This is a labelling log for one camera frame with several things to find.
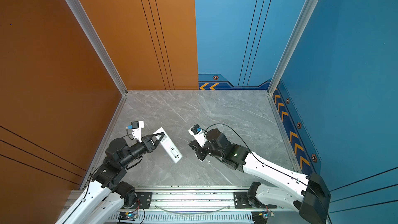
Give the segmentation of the white remote control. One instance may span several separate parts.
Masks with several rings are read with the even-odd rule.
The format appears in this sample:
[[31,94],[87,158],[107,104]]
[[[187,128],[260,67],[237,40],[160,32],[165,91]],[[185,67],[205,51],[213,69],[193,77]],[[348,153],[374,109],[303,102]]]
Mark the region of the white remote control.
[[181,152],[163,128],[159,128],[154,132],[154,134],[158,133],[164,133],[164,137],[161,139],[160,144],[173,160],[173,162],[178,163],[182,158]]

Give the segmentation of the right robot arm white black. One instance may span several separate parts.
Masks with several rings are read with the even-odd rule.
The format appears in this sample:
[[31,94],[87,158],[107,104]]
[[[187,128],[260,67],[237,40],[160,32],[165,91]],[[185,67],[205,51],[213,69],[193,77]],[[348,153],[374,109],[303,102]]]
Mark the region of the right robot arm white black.
[[287,170],[257,155],[247,145],[231,143],[217,128],[204,131],[199,125],[189,130],[194,141],[189,146],[198,159],[211,156],[232,170],[238,170],[272,183],[253,182],[246,193],[251,207],[269,211],[270,205],[288,208],[311,224],[330,224],[331,194],[323,178]]

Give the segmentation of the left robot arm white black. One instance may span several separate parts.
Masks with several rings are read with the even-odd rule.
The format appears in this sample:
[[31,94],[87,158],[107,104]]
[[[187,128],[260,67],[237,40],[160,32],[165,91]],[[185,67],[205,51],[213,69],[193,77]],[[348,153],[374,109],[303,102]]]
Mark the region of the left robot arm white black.
[[153,152],[165,137],[164,132],[146,135],[129,146],[125,139],[111,141],[101,166],[89,179],[87,188],[59,218],[58,224],[104,224],[124,206],[134,206],[135,187],[122,181],[129,164]]

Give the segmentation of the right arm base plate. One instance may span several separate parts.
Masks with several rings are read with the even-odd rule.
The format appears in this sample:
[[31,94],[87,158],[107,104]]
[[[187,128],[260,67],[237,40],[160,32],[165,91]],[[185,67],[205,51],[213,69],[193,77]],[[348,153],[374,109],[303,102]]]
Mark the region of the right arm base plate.
[[256,197],[248,192],[238,191],[233,193],[235,208],[258,208],[266,209],[266,205],[261,203]]

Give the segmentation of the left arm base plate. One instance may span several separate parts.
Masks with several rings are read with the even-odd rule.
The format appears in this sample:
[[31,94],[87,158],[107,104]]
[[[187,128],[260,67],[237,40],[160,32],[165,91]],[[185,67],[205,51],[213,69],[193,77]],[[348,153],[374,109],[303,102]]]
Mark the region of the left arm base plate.
[[149,209],[152,201],[152,192],[135,192],[124,198],[124,209]]

